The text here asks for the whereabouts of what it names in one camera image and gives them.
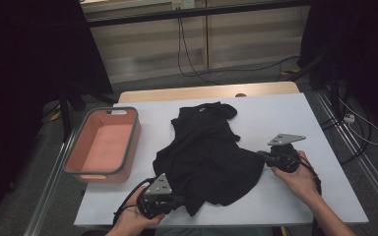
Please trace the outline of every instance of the black clothing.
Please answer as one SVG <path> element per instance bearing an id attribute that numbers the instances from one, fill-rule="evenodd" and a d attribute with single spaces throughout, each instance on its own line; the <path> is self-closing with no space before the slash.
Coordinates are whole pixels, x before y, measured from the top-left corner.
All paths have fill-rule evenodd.
<path id="1" fill-rule="evenodd" d="M 258 182 L 264 161 L 238 147 L 239 136 L 227 122 L 237 111 L 228 104 L 206 103 L 180 108 L 171 121 L 175 139 L 157 153 L 156 175 L 165 173 L 174 195 L 186 199 L 190 215 L 207 201 L 228 206 Z"/>

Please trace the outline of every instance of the white tabletop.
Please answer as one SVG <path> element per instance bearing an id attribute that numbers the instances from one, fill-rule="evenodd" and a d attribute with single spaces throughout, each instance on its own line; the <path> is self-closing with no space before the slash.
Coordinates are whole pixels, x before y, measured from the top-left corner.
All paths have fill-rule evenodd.
<path id="1" fill-rule="evenodd" d="M 144 179 L 155 176 L 153 160 L 157 151 L 174 139 L 170 120 L 178 116 L 179 108 L 217 101 L 237 109 L 238 114 L 229 125 L 232 132 L 241 137 L 238 143 L 241 148 L 269 151 L 268 141 L 279 133 L 305 136 L 305 140 L 293 143 L 293 146 L 305 150 L 320 176 L 323 197 L 328 205 L 346 223 L 368 221 L 305 96 L 298 93 L 115 104 L 137 108 L 142 125 L 131 175 L 122 184 L 90 183 L 75 225 L 110 225 L 113 213 L 129 192 Z M 159 227 L 274 226 L 310 222 L 312 213 L 307 206 L 265 166 L 259 183 L 234 204 L 204 204 L 193 217 L 181 207 L 169 214 Z"/>

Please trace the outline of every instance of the electrical outlet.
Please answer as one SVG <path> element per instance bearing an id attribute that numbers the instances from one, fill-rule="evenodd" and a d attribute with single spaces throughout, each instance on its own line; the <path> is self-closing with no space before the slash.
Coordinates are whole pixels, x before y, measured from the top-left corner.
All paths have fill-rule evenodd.
<path id="1" fill-rule="evenodd" d="M 195 8 L 195 0 L 183 0 L 183 9 Z"/>
<path id="2" fill-rule="evenodd" d="M 173 0 L 171 1 L 171 10 L 180 10 L 183 9 L 182 0 Z"/>

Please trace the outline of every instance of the wrist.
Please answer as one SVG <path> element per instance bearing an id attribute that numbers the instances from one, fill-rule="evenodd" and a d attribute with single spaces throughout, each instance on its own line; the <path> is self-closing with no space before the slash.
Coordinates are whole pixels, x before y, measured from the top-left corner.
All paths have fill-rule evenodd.
<path id="1" fill-rule="evenodd" d="M 133 229 L 128 225 L 118 226 L 115 225 L 106 236 L 138 236 L 142 230 Z"/>
<path id="2" fill-rule="evenodd" d="M 140 234 L 139 233 L 133 233 L 133 232 L 127 231 L 127 230 L 115 229 L 115 228 L 112 228 L 106 234 L 106 236 L 138 236 L 138 235 L 140 235 Z"/>
<path id="3" fill-rule="evenodd" d="M 300 198 L 307 206 L 312 207 L 324 202 L 322 196 L 316 189 L 311 189 L 307 193 L 303 194 Z"/>

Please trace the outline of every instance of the pink tray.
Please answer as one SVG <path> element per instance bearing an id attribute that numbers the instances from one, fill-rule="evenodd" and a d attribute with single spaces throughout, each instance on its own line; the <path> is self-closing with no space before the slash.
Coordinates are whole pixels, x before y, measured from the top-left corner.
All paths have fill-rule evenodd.
<path id="1" fill-rule="evenodd" d="M 124 182 L 130 176 L 141 125 L 134 107 L 90 111 L 64 171 L 84 182 Z"/>

